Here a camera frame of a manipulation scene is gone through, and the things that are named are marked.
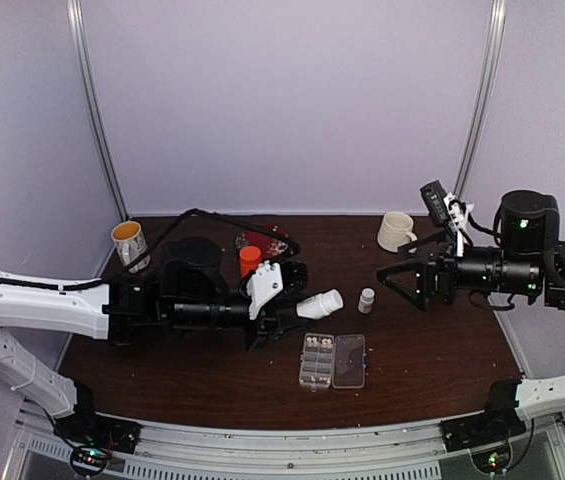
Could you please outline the clear plastic pill organizer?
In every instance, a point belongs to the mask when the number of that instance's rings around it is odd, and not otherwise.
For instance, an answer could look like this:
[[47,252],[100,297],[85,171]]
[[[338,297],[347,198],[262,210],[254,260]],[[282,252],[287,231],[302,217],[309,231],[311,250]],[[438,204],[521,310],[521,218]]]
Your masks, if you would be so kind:
[[[327,337],[333,340],[333,348],[307,348],[305,338]],[[333,336],[307,333],[303,338],[300,355],[298,383],[312,391],[334,388],[338,390],[361,389],[366,381],[366,339],[362,334]],[[325,376],[330,381],[327,388],[315,388],[304,382],[306,377]]]

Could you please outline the orange pill bottle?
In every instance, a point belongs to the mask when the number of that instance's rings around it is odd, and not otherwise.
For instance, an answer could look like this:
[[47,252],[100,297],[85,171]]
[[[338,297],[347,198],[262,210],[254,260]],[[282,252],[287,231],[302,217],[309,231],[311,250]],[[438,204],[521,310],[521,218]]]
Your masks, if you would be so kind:
[[249,245],[239,251],[241,277],[245,278],[262,263],[262,252],[257,246]]

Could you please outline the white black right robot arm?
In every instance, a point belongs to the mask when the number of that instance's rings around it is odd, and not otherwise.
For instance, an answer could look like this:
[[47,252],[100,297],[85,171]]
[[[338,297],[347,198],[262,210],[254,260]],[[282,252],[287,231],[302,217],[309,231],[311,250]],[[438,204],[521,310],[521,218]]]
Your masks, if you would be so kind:
[[[483,228],[472,208],[447,192],[439,182],[421,189],[433,224],[439,233],[433,241],[445,249],[425,260],[411,259],[380,269],[378,282],[419,310],[427,309],[434,295],[452,304],[457,292],[488,298],[504,294],[528,303],[538,298],[547,307],[565,312],[565,241],[560,240],[560,213],[556,198],[531,190],[513,190],[501,197],[493,225],[484,230],[494,243],[475,245],[467,227]],[[542,379],[494,383],[482,412],[461,421],[461,427],[481,440],[492,442],[539,416],[565,411],[565,375]]]

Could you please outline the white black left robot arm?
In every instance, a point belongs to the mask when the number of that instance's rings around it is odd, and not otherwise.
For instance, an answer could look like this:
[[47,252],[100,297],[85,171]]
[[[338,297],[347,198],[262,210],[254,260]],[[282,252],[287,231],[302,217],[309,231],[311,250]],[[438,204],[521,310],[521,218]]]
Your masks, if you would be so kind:
[[222,250],[203,237],[164,245],[158,267],[144,278],[120,275],[51,281],[0,271],[0,375],[85,444],[106,424],[86,385],[59,376],[6,332],[9,327],[63,331],[116,345],[157,341],[171,332],[234,330],[252,350],[312,319],[297,313],[308,269],[288,251],[267,260],[231,288],[220,272]]

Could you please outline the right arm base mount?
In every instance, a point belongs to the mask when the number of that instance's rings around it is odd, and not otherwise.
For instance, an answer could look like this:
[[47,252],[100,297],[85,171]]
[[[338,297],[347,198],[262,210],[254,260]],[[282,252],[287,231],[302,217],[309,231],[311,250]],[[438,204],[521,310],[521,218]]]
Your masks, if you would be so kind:
[[485,475],[504,475],[514,466],[511,440],[527,432],[510,406],[487,404],[480,413],[440,423],[448,453],[468,450],[474,468]]

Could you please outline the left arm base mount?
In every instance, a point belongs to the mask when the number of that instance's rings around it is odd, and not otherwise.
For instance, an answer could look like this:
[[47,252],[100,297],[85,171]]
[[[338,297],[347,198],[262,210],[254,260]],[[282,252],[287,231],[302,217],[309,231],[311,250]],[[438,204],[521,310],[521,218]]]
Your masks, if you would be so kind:
[[142,426],[130,420],[97,414],[91,405],[75,405],[67,416],[52,416],[45,410],[53,434],[68,446],[69,467],[79,477],[102,474],[115,453],[133,454]]

